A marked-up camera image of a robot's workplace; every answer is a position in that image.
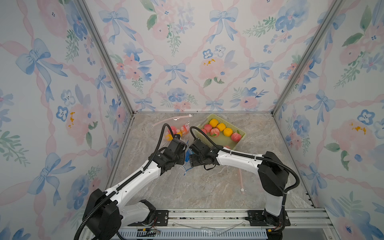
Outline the blue zipper clear bag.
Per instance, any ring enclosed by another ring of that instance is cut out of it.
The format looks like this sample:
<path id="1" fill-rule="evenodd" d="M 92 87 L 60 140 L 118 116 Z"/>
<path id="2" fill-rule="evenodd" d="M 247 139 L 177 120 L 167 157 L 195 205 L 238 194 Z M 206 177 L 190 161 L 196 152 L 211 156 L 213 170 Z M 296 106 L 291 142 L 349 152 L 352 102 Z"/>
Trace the blue zipper clear bag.
<path id="1" fill-rule="evenodd" d="M 193 154 L 192 150 L 187 149 L 185 154 L 185 162 L 182 165 L 182 169 L 184 171 L 183 175 L 185 176 L 189 170 L 193 168 L 192 161 L 191 161 L 191 155 Z"/>

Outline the pink zipper clear bag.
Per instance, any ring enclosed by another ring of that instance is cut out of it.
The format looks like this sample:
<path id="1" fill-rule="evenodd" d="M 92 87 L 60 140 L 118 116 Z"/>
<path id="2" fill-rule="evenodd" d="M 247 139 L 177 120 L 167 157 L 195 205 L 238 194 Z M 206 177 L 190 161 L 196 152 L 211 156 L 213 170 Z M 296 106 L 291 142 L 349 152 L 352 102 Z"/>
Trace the pink zipper clear bag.
<path id="1" fill-rule="evenodd" d="M 173 139 L 172 135 L 180 135 L 183 140 L 190 135 L 192 118 L 192 114 L 172 116 L 153 124 L 152 127 L 155 130 L 161 130 L 164 124 L 168 124 L 171 131 L 168 127 L 165 127 L 164 133 L 162 134 L 162 140 L 169 142 Z"/>
<path id="2" fill-rule="evenodd" d="M 239 193 L 244 196 L 264 196 L 264 190 L 258 174 L 238 169 Z"/>

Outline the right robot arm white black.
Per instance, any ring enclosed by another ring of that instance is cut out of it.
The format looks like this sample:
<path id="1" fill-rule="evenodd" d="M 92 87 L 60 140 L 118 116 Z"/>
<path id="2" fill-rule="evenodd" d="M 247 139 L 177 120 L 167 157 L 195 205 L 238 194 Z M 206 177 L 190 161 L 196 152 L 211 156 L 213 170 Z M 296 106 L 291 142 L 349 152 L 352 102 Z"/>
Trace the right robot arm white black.
<path id="1" fill-rule="evenodd" d="M 232 151 L 222 146 L 208 146 L 200 139 L 194 140 L 190 146 L 193 154 L 191 163 L 196 166 L 230 166 L 257 175 L 266 192 L 266 205 L 260 217 L 249 217 L 249 220 L 275 226 L 278 229 L 286 225 L 285 203 L 287 198 L 286 184 L 289 172 L 272 152 L 264 155 L 251 155 Z"/>

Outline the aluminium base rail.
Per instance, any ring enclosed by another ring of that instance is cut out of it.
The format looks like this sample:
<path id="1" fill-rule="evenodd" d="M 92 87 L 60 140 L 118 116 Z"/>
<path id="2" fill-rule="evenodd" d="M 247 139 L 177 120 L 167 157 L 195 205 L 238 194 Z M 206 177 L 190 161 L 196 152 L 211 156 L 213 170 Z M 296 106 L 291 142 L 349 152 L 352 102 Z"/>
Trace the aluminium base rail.
<path id="1" fill-rule="evenodd" d="M 157 209 L 148 225 L 139 222 L 104 228 L 86 227 L 81 240 L 339 240 L 325 209 L 287 209 L 281 233 L 257 222 L 261 209 Z"/>

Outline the pink peach green leaf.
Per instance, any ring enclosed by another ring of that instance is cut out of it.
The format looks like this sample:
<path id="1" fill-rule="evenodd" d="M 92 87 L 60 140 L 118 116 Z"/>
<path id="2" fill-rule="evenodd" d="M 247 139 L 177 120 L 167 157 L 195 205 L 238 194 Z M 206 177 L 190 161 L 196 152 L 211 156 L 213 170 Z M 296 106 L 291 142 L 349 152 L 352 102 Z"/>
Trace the pink peach green leaf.
<path id="1" fill-rule="evenodd" d="M 210 131 L 212 137 L 218 137 L 220 135 L 220 130 L 218 128 L 212 128 Z"/>

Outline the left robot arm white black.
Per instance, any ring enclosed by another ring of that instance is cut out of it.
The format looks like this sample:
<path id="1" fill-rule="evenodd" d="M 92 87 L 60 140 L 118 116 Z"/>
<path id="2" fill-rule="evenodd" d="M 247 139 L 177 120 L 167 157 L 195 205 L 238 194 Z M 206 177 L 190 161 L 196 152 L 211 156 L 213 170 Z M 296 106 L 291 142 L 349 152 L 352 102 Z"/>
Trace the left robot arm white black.
<path id="1" fill-rule="evenodd" d="M 157 147 L 138 170 L 120 183 L 105 191 L 93 191 L 74 239 L 80 239 L 84 228 L 88 228 L 97 240 L 110 240 L 123 225 L 150 223 L 150 215 L 156 210 L 153 205 L 146 201 L 132 206 L 127 203 L 151 181 L 175 165 L 183 165 L 187 149 L 186 143 L 173 139 L 167 147 Z"/>

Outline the light green plastic basket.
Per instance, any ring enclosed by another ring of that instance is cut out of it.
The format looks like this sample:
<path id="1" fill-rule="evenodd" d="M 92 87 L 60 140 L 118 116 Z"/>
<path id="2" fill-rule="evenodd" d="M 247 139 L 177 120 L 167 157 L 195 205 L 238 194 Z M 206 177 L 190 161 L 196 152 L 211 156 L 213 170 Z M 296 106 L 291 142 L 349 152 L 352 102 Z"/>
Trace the light green plastic basket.
<path id="1" fill-rule="evenodd" d="M 210 114 L 198 128 L 217 145 L 234 150 L 246 137 L 246 132 L 215 114 Z"/>

